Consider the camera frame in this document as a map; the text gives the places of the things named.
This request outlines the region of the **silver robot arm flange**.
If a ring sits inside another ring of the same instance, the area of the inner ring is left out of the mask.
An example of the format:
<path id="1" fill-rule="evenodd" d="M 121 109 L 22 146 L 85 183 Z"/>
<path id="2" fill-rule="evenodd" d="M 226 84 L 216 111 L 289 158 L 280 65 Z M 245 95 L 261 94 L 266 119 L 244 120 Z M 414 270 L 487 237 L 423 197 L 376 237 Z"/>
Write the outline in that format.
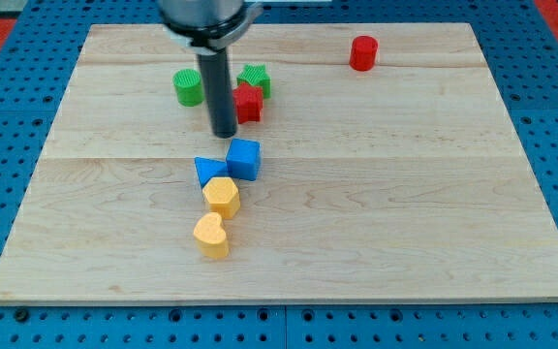
<path id="1" fill-rule="evenodd" d="M 244 0 L 157 0 L 170 38 L 198 55 L 213 55 L 242 38 L 263 11 Z"/>

